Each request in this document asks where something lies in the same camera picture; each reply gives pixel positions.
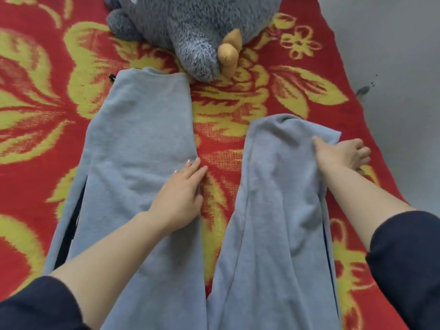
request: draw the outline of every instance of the person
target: person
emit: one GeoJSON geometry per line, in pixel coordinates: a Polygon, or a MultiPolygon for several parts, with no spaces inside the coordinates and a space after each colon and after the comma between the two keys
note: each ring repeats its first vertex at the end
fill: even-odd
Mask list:
{"type": "MultiPolygon", "coordinates": [[[[440,220],[360,176],[371,153],[362,140],[313,141],[322,177],[369,250],[379,288],[410,329],[438,327],[440,220]]],[[[200,163],[174,172],[147,212],[1,302],[0,329],[99,329],[154,246],[199,213],[203,197],[195,194],[207,171],[200,163]]]]}

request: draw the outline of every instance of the wall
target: wall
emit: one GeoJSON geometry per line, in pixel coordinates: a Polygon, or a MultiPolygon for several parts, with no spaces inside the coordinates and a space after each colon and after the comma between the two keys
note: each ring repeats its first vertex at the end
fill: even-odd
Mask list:
{"type": "Polygon", "coordinates": [[[440,216],[440,0],[319,2],[401,193],[440,216]]]}

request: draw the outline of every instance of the bed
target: bed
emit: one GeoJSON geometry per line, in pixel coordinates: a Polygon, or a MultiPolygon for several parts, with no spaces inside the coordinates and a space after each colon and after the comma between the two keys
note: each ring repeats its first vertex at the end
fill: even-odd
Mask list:
{"type": "MultiPolygon", "coordinates": [[[[110,74],[151,66],[181,71],[175,56],[115,39],[103,0],[0,0],[0,299],[40,275],[89,121],[110,74]]],[[[366,126],[318,0],[284,0],[270,27],[247,44],[231,80],[191,85],[203,182],[206,294],[239,187],[249,122],[294,113],[362,138],[366,177],[401,197],[366,126]]],[[[365,249],[327,196],[345,330],[405,329],[365,263],[365,249]]]]}

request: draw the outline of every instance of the navy shirt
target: navy shirt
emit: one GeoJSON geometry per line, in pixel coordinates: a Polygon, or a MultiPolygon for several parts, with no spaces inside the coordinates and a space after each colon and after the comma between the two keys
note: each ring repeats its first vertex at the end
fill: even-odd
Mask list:
{"type": "MultiPolygon", "coordinates": [[[[440,220],[420,211],[388,219],[366,257],[377,285],[411,330],[440,328],[440,220]]],[[[90,330],[69,289],[41,277],[0,303],[0,330],[90,330]]]]}

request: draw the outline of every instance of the gray pants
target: gray pants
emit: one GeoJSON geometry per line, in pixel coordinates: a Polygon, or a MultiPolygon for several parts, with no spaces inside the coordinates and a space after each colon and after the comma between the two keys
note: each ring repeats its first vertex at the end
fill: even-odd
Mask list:
{"type": "MultiPolygon", "coordinates": [[[[184,74],[119,72],[87,130],[45,273],[55,266],[84,185],[69,258],[148,210],[172,172],[195,159],[191,111],[184,74]]],[[[336,143],[340,134],[292,115],[252,122],[209,298],[197,218],[154,248],[103,329],[340,329],[326,188],[313,135],[336,143]]]]}

